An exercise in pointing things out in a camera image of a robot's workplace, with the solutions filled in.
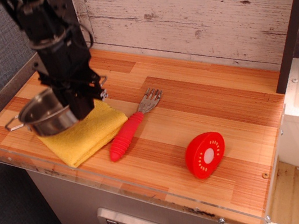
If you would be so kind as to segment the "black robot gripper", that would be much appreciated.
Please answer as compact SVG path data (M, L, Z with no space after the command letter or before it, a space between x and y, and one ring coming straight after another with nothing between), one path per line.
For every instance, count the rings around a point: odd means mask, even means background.
M37 52L43 64L38 69L42 83L50 86L62 106L69 105L78 120L85 119L94 109L94 100L80 94L67 95L67 88L76 89L78 85L102 79L90 68L88 43L92 41L79 34L30 42L30 48Z

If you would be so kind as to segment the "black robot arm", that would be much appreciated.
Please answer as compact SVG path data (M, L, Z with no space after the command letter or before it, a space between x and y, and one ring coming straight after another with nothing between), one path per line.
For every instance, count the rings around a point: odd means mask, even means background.
M10 17L25 32L32 50L43 64L36 66L41 83L53 89L63 106L82 120L94 109L94 101L106 97L101 78L90 66L90 47L81 24L57 14L61 2L49 0L0 0Z

